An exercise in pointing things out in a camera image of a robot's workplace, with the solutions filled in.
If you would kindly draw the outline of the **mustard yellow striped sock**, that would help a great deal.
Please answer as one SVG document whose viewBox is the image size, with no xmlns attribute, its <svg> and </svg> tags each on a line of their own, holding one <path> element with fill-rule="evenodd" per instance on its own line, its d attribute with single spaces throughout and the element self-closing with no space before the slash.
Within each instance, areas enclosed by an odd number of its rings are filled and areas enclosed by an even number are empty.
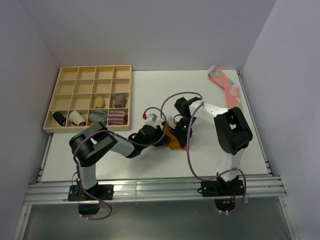
<svg viewBox="0 0 320 240">
<path fill-rule="evenodd" d="M 174 150 L 183 150 L 183 151 L 186 151 L 186 150 L 187 150 L 187 147 L 186 147 L 186 146 L 181 147 L 181 145 L 180 145 L 177 137 L 174 136 L 174 135 L 171 133 L 172 128 L 171 128 L 170 125 L 167 126 L 167 127 L 163 126 L 163 127 L 162 127 L 162 130 L 163 130 L 163 132 L 165 132 L 165 134 L 170 138 L 170 141 L 169 141 L 169 143 L 168 143 L 168 146 L 169 146 L 169 149 L 170 149 L 171 151 L 174 151 Z"/>
</svg>

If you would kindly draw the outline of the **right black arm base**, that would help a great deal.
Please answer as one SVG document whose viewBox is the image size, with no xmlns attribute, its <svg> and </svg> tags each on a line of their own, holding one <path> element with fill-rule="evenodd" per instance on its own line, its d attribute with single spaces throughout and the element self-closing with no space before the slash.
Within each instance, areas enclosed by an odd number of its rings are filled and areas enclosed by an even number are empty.
<svg viewBox="0 0 320 240">
<path fill-rule="evenodd" d="M 239 179 L 238 175 L 228 182 L 218 177 L 217 180 L 202 181 L 197 192 L 204 198 L 212 197 L 218 212 L 228 215 L 246 202 L 247 181 L 246 178 Z"/>
</svg>

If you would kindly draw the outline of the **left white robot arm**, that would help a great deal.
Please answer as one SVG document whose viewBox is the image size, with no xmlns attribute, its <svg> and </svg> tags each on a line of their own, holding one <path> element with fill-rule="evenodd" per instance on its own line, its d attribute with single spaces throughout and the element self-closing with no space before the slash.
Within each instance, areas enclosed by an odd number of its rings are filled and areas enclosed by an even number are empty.
<svg viewBox="0 0 320 240">
<path fill-rule="evenodd" d="M 148 147 L 168 145 L 171 138 L 159 125 L 153 127 L 145 124 L 137 133 L 125 138 L 116 134 L 98 122 L 73 136 L 69 146 L 76 163 L 77 175 L 81 183 L 79 194 L 91 200 L 98 193 L 96 163 L 108 152 L 114 152 L 125 158 L 139 156 Z"/>
</svg>

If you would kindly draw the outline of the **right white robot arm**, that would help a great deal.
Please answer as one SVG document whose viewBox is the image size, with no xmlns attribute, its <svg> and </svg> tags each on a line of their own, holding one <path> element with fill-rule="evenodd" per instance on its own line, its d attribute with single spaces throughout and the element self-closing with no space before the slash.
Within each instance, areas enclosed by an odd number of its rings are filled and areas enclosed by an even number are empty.
<svg viewBox="0 0 320 240">
<path fill-rule="evenodd" d="M 244 149 L 253 140 L 252 131 L 239 107 L 223 108 L 204 102 L 199 97 L 190 100 L 184 97 L 176 100 L 175 109 L 181 119 L 170 130 L 171 148 L 188 149 L 189 137 L 192 136 L 192 125 L 196 119 L 202 119 L 215 127 L 217 142 L 224 151 L 217 175 L 221 177 L 216 183 L 217 191 L 222 195 L 229 194 L 233 180 L 239 177 L 239 166 Z"/>
</svg>

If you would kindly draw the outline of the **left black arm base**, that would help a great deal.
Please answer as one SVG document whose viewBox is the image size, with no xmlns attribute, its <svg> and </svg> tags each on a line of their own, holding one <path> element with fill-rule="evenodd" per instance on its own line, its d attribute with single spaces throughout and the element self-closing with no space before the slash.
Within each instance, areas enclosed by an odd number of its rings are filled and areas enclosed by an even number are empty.
<svg viewBox="0 0 320 240">
<path fill-rule="evenodd" d="M 90 189 L 84 190 L 80 183 L 69 187 L 68 202 L 79 202 L 78 212 L 81 215 L 93 216 L 98 213 L 102 205 L 113 199 L 114 185 L 97 183 Z"/>
</svg>

